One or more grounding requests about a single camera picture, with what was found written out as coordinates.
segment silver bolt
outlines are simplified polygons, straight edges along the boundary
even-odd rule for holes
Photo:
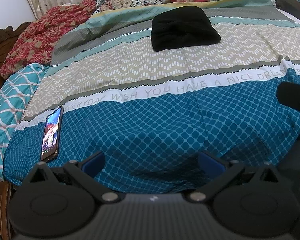
[[[190,194],[190,198],[194,201],[202,201],[206,199],[206,195],[201,192],[193,192]]]
[[[115,201],[118,198],[118,195],[114,192],[107,192],[104,193],[101,197],[104,201],[111,202],[111,201]]]

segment black mechanical device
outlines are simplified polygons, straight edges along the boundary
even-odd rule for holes
[[[290,106],[285,91],[286,83],[277,97]],[[37,163],[8,207],[15,240],[300,240],[300,191],[271,163],[250,167],[199,152],[210,182],[149,195],[99,184],[93,178],[104,165],[102,152],[58,168]]]

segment ribbed gray surface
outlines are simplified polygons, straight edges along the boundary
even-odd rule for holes
[[[29,240],[16,237],[16,240]],[[180,194],[127,195],[101,207],[85,228],[58,240],[247,240],[220,226],[202,204]],[[294,240],[289,235],[271,240]]]

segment black beanie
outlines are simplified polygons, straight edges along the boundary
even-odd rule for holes
[[[154,51],[219,43],[220,35],[197,6],[179,7],[154,17],[151,42]]]

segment red floral blanket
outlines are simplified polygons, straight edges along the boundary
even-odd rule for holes
[[[30,63],[49,64],[52,50],[61,36],[88,20],[95,10],[95,0],[48,10],[19,36],[0,69],[0,75],[7,79]]]

